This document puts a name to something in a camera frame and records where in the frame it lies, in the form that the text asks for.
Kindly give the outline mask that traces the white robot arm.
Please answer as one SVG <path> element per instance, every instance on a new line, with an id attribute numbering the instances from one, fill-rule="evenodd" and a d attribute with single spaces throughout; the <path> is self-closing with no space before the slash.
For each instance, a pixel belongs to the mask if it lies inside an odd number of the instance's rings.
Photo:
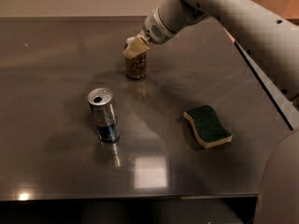
<path id="1" fill-rule="evenodd" d="M 299 29 L 251 0 L 164 0 L 123 54 L 163 44 L 188 25 L 213 17 L 294 106 L 299 97 Z M 299 224 L 299 130 L 279 142 L 263 171 L 254 224 Z"/>

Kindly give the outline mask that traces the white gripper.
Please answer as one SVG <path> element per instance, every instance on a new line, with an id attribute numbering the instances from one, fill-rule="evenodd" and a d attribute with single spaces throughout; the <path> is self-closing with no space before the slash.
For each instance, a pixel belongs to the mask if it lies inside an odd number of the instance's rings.
<path id="1" fill-rule="evenodd" d="M 157 8 L 153 9 L 145 19 L 143 31 L 153 44 L 164 44 L 175 35 L 164 26 Z M 123 55 L 128 60 L 150 49 L 150 43 L 143 35 L 128 37 L 126 45 Z"/>

